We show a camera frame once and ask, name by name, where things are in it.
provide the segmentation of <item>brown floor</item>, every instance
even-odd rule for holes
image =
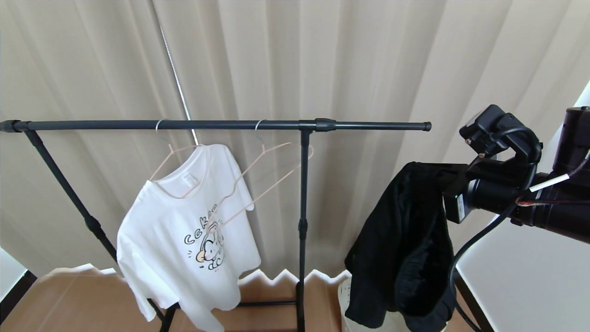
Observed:
[[[337,286],[342,280],[325,281],[318,275],[306,280],[306,330],[341,330]],[[243,301],[292,300],[294,281],[288,275],[268,284],[265,276],[240,285]],[[295,331],[296,310],[292,305],[214,310],[226,331]],[[158,319],[146,322],[137,309],[129,287],[117,275],[96,269],[73,272],[58,269],[39,278],[2,324],[2,332],[23,331],[146,331],[157,332]],[[171,332],[199,331],[177,310]],[[456,314],[446,332],[468,332]]]

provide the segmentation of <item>pink clothes hanger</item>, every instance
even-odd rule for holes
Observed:
[[[158,171],[159,171],[160,169],[162,169],[162,166],[164,166],[164,164],[166,164],[166,161],[168,161],[168,159],[170,159],[170,157],[172,157],[172,155],[173,155],[173,154],[175,154],[175,153],[177,153],[177,152],[180,152],[180,151],[183,151],[183,150],[186,150],[186,149],[190,149],[190,148],[196,148],[196,147],[203,147],[203,146],[204,146],[204,145],[202,145],[202,144],[199,144],[199,142],[198,142],[198,141],[196,141],[196,145],[190,145],[190,146],[188,146],[188,147],[184,147],[184,148],[180,148],[180,149],[176,149],[176,150],[174,150],[174,149],[172,148],[172,143],[170,143],[170,141],[168,141],[166,138],[164,138],[163,136],[161,136],[161,135],[158,133],[158,126],[159,126],[159,125],[160,125],[160,123],[161,123],[162,121],[164,121],[164,120],[165,120],[165,119],[162,119],[162,120],[160,120],[160,121],[158,121],[158,122],[156,123],[156,135],[157,135],[159,138],[161,138],[161,139],[163,139],[164,141],[166,141],[166,143],[168,143],[168,147],[170,148],[170,153],[168,154],[168,156],[166,156],[166,158],[164,159],[164,161],[162,161],[162,163],[160,164],[160,166],[158,166],[158,168],[156,169],[156,171],[155,171],[155,172],[152,174],[152,176],[149,178],[149,181],[152,181],[152,180],[153,180],[153,178],[156,176],[156,174],[158,173]],[[192,191],[193,191],[195,188],[197,188],[197,187],[198,187],[200,184],[201,184],[201,181],[199,180],[199,181],[197,181],[197,183],[196,183],[196,184],[195,184],[195,185],[194,185],[192,188],[190,188],[190,189],[189,189],[189,191],[187,191],[187,192],[186,192],[184,195],[182,195],[182,196],[180,196],[180,197],[177,197],[177,198],[185,198],[186,196],[188,196],[188,194],[190,194],[190,193],[191,193],[191,192],[192,192]]]
[[[254,128],[254,132],[256,133],[256,138],[258,138],[258,140],[260,140],[260,142],[262,143],[262,153],[258,156],[258,158],[256,158],[252,164],[250,164],[250,166],[248,166],[246,168],[245,171],[242,172],[242,174],[240,175],[240,177],[238,177],[236,179],[236,181],[234,182],[234,189],[231,191],[231,193],[229,193],[227,196],[225,196],[224,198],[221,199],[221,201],[217,204],[217,208],[215,209],[215,212],[213,212],[213,215],[215,215],[217,213],[217,211],[219,211],[219,207],[221,206],[221,204],[229,197],[231,197],[234,193],[235,190],[238,186],[238,182],[244,177],[244,174],[246,174],[246,172],[248,172],[252,166],[254,166],[254,164],[256,164],[256,162],[258,162],[258,160],[260,160],[260,158],[262,158],[263,155],[265,155],[267,152],[273,151],[275,149],[287,146],[287,145],[298,145],[295,144],[293,142],[287,142],[287,143],[283,143],[280,145],[277,145],[276,147],[270,148],[270,149],[266,149],[264,146],[264,141],[262,140],[262,138],[260,138],[260,136],[258,136],[258,125],[260,124],[260,122],[262,122],[264,120],[260,120],[258,121],[258,123],[256,123],[256,127]],[[313,156],[314,153],[314,149],[313,146],[309,145],[309,147],[312,149],[312,153],[309,155],[309,157],[307,157],[307,159],[310,159]],[[248,205],[246,205],[245,207],[243,207],[240,211],[236,212],[233,216],[231,216],[230,218],[228,218],[226,221],[224,221],[222,224],[217,226],[217,230],[225,227],[226,224],[228,224],[231,220],[233,220],[234,218],[236,218],[240,213],[242,213],[243,211],[246,211],[246,209],[248,207],[250,207],[251,205],[253,205],[257,200],[259,200],[260,198],[262,198],[262,196],[266,195],[271,189],[273,189],[274,187],[276,187],[279,183],[281,183],[283,180],[285,180],[288,176],[290,176],[293,172],[295,172],[295,170],[297,170],[299,167],[301,167],[301,164],[295,166],[291,171],[289,171],[287,174],[285,174],[282,178],[280,178],[277,182],[275,182],[273,185],[271,185],[268,189],[266,189],[265,192],[263,192],[262,194],[260,194],[258,197],[256,197],[255,199],[252,200],[252,202]],[[211,232],[211,227],[208,226],[207,227],[207,233]]]

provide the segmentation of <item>curtain fold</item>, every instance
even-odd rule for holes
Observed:
[[[312,135],[306,269],[330,276],[404,164],[469,163],[458,129],[491,103],[547,141],[590,78],[587,0],[11,1],[0,15],[3,119],[184,118],[161,28],[192,119],[431,121],[431,132]],[[299,143],[298,132],[258,134],[267,148]],[[111,240],[167,154],[153,132],[41,135]],[[252,131],[196,135],[228,145],[242,169],[262,151]],[[0,144],[2,246],[38,271],[108,265],[26,138]],[[253,197],[299,154],[263,157],[246,175]],[[296,171],[249,213],[270,278],[298,270],[299,181]],[[450,224],[456,248],[490,218]]]

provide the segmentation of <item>black fabric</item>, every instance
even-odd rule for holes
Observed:
[[[441,331],[453,314],[453,246],[435,167],[411,162],[391,181],[350,249],[345,316],[369,328],[399,311],[413,332]]]

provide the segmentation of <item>black clothes rack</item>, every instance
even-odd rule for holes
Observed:
[[[297,330],[305,331],[305,319],[303,309],[303,280],[305,273],[305,241],[307,236],[307,170],[308,170],[308,151],[309,138],[312,132],[327,132],[337,129],[348,130],[416,130],[429,131],[430,122],[339,122],[331,119],[315,120],[295,120],[295,121],[175,121],[175,120],[113,120],[113,121],[20,121],[8,120],[0,122],[0,131],[16,133],[24,132],[33,146],[39,152],[41,158],[72,203],[76,206],[86,227],[102,243],[110,256],[117,261],[117,252],[113,244],[110,243],[100,223],[86,209],[78,195],[66,180],[49,151],[43,144],[37,131],[49,130],[84,130],[84,129],[151,129],[154,130],[156,125],[158,129],[259,129],[259,130],[299,130],[301,132],[301,209],[299,218],[299,282],[296,285],[295,301],[274,301],[274,302],[242,302],[239,307],[262,307],[269,305],[296,305],[297,306]],[[179,308],[178,303],[168,308],[163,313],[158,306],[148,299],[149,304],[156,310],[156,315],[162,321],[160,332],[168,332],[174,313]]]

